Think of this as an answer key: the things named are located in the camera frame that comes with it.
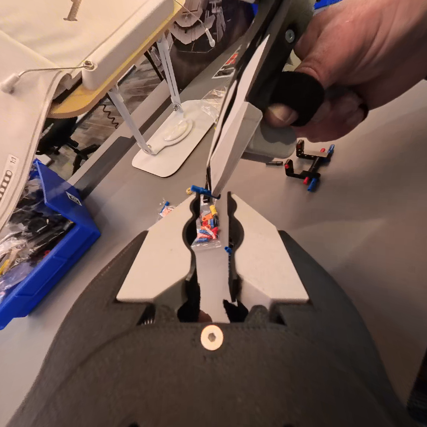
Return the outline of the dark printed box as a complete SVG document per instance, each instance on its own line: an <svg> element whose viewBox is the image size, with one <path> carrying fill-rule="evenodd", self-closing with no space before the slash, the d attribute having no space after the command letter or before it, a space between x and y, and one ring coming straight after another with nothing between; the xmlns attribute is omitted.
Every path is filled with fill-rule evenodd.
<svg viewBox="0 0 427 427"><path fill-rule="evenodd" d="M237 0L179 0L169 28L169 54L179 90L227 51L247 31L254 6Z"/></svg>

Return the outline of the blue plastic bin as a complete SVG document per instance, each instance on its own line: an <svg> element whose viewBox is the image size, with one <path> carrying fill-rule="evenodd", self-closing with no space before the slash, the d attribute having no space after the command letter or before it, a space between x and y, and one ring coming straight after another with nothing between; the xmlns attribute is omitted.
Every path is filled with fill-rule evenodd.
<svg viewBox="0 0 427 427"><path fill-rule="evenodd" d="M100 237L78 190L39 161L35 165L45 206L74 225L23 281L6 292L0 305L1 330L14 318L29 315Z"/></svg>

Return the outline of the long blue lego pin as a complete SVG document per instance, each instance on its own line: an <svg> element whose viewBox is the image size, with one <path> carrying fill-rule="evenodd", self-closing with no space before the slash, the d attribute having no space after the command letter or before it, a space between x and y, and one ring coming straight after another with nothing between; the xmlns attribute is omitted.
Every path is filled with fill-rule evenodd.
<svg viewBox="0 0 427 427"><path fill-rule="evenodd" d="M203 187L199 187L196 185L192 185L189 190L192 193L197 193L199 195L202 195L204 198L209 198L209 199L220 199L221 195L213 195L211 190L207 189L207 188L203 188Z"/></svg>

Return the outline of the black lego frame assembly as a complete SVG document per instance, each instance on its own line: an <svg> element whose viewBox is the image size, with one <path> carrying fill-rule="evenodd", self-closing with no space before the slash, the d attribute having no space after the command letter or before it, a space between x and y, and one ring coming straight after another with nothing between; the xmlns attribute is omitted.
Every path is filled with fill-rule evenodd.
<svg viewBox="0 0 427 427"><path fill-rule="evenodd" d="M310 161L310 167L308 170L296 172L294 170L293 161L288 159L284 163L285 174L287 177L302 180L303 184L307 186L307 191L314 193L317 191L320 184L321 174L319 173L319 169L330 163L334 151L335 145L331 144L328 149L322 148L320 151L314 152L314 154L309 154L305 152L305 141L299 139L296 143L296 157L298 159Z"/></svg>

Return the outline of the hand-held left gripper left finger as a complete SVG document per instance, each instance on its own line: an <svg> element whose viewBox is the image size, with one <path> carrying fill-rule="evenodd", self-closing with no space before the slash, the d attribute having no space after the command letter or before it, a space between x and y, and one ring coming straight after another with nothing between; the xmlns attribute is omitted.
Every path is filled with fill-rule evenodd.
<svg viewBox="0 0 427 427"><path fill-rule="evenodd" d="M116 299L123 303L182 306L185 281L192 268L192 252L184 227L193 218L190 195L147 231Z"/></svg>

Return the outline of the black office chair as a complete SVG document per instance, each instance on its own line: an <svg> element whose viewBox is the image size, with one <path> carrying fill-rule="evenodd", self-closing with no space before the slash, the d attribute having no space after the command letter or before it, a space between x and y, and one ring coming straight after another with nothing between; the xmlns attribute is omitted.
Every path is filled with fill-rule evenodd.
<svg viewBox="0 0 427 427"><path fill-rule="evenodd" d="M77 121L77 116L66 119L47 119L35 152L39 156L59 155L62 147L69 148L74 153L72 175L100 147L99 144L95 143L88 147L79 148L79 144L72 139L72 135L77 128Z"/></svg>

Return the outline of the clear plastic bag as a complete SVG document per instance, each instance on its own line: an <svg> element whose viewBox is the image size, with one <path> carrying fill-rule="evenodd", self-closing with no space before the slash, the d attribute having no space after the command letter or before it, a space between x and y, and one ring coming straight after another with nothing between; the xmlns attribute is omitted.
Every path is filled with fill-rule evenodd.
<svg viewBox="0 0 427 427"><path fill-rule="evenodd" d="M201 110L217 124L222 109L222 104L227 94L227 85L222 85L209 91L201 99Z"/></svg>

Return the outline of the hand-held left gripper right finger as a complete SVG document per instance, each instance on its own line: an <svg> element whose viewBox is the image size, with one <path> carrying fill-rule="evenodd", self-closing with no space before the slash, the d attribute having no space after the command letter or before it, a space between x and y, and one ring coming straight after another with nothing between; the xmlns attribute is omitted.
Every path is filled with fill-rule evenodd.
<svg viewBox="0 0 427 427"><path fill-rule="evenodd" d="M279 230L231 192L227 214L239 278L236 302L244 307L307 303L308 293Z"/></svg>

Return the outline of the person's right hand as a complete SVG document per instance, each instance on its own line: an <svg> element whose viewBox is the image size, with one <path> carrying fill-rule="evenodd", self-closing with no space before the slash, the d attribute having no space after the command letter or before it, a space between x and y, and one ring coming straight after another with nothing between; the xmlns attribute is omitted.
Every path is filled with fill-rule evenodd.
<svg viewBox="0 0 427 427"><path fill-rule="evenodd" d="M318 13L294 49L297 72L324 89L347 88L326 99L311 121L296 127L296 111L273 103L264 120L292 127L311 142L335 141L363 122L370 110L407 92L427 75L427 2L341 1Z"/></svg>

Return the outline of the pile of bagged lego pieces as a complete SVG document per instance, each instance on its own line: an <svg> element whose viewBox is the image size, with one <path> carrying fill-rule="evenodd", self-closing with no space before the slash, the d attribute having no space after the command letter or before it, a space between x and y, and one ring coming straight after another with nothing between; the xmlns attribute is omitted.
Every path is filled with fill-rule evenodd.
<svg viewBox="0 0 427 427"><path fill-rule="evenodd" d="M74 225L74 222L45 205L40 179L27 182L16 208L1 231L1 301L28 277Z"/></svg>

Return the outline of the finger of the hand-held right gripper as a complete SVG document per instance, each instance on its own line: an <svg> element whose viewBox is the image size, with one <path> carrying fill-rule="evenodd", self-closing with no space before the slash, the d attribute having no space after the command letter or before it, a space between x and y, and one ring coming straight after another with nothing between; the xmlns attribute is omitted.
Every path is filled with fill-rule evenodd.
<svg viewBox="0 0 427 427"><path fill-rule="evenodd" d="M210 157L211 195L220 197L255 134L262 112L249 102L233 106Z"/></svg>
<svg viewBox="0 0 427 427"><path fill-rule="evenodd" d="M259 68L261 67L260 64L262 63L263 54L266 50L269 39L270 35L261 36L259 40L254 39L249 42L245 51L239 51L239 54L241 55L239 57L239 61L236 63L234 74L222 104L222 109L212 139L207 166L210 166L210 157L213 150L216 148L217 140L221 134L221 129L223 125L227 123L227 118L229 117L233 106L237 105L237 107L240 107L243 102L249 102L249 92L252 89L254 81L259 73Z"/></svg>

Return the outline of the clear bag of lego pieces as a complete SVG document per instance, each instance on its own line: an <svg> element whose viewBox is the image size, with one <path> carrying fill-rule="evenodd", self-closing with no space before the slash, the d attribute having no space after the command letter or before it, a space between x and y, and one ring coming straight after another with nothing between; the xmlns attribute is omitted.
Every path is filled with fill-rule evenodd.
<svg viewBox="0 0 427 427"><path fill-rule="evenodd" d="M191 246L218 247L220 246L219 216L214 202L205 201L201 197L200 214L195 222L196 237Z"/></svg>

